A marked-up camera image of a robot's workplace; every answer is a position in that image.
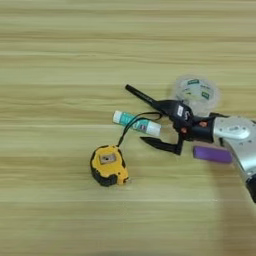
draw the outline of black plastic piece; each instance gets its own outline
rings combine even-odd
[[[256,204],[256,174],[246,181],[246,186],[251,194],[253,202]]]
[[[152,137],[140,137],[144,142],[149,144],[150,146],[160,149],[163,151],[171,152],[176,155],[180,155],[182,151],[182,146],[183,146],[183,140],[180,137],[179,142],[177,144],[170,144],[170,143],[165,143],[161,141],[160,139],[157,138],[152,138]]]

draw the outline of purple tag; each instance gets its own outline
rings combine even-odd
[[[194,158],[226,164],[233,162],[232,155],[229,151],[201,146],[194,147]]]

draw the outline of yellow tape measure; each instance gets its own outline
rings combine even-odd
[[[102,146],[93,152],[91,170],[100,185],[123,185],[129,179],[122,152],[118,146]]]

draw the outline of table surface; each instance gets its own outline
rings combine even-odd
[[[201,75],[216,111],[256,118],[255,26],[249,0],[0,1],[0,255],[255,255],[238,171],[193,159],[194,144],[178,157],[130,131],[131,183],[100,187],[89,168],[122,132],[115,110],[151,110],[126,83],[166,99]]]

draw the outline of glue tube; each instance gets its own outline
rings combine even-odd
[[[126,126],[134,117],[134,115],[126,112],[116,111],[113,116],[113,122]],[[150,120],[140,120],[132,126],[134,130],[157,137],[160,135],[161,127],[160,124]]]

